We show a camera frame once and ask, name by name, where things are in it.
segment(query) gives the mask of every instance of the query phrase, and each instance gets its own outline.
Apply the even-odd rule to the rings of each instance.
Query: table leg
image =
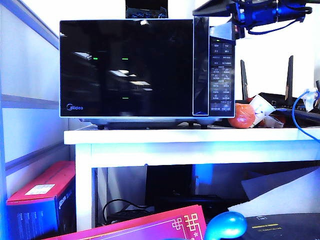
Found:
[[[91,144],[75,146],[76,230],[95,227],[95,170],[91,166]]]

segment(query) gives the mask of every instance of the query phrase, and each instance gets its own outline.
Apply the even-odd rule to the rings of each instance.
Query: white cup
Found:
[[[275,111],[275,108],[260,95],[256,95],[250,102],[250,105],[253,107],[255,112],[255,120],[250,128],[253,128],[255,125],[260,123],[265,116],[268,116]]]

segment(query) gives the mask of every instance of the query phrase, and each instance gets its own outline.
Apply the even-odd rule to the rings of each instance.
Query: decorative pattern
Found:
[[[185,215],[185,222],[187,223],[187,227],[189,228],[190,232],[194,232],[200,228],[199,223],[196,222],[198,220],[198,215],[196,213],[191,214],[191,216]]]
[[[183,227],[182,218],[178,217],[177,219],[175,219],[174,222],[172,223],[172,227],[175,228],[176,230],[180,230],[181,227]]]

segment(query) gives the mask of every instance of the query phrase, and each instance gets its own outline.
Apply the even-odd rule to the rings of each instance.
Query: midea logo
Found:
[[[82,106],[74,106],[73,104],[69,103],[66,105],[66,109],[68,111],[72,111],[72,110],[83,110],[84,108]]]

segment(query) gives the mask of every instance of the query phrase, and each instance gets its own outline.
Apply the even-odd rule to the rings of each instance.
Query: blue lamp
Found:
[[[204,240],[235,239],[247,230],[245,217],[235,211],[223,212],[211,219],[207,225]],[[168,238],[165,240],[183,240],[183,238]]]

